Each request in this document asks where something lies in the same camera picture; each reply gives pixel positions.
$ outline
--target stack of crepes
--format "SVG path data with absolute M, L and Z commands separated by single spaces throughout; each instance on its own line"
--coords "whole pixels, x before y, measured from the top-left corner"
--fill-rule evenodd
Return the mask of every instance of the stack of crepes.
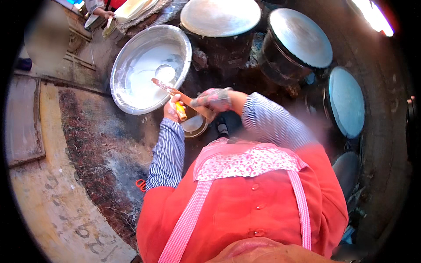
M 158 0 L 127 0 L 115 12 L 117 22 L 128 23 L 151 9 Z

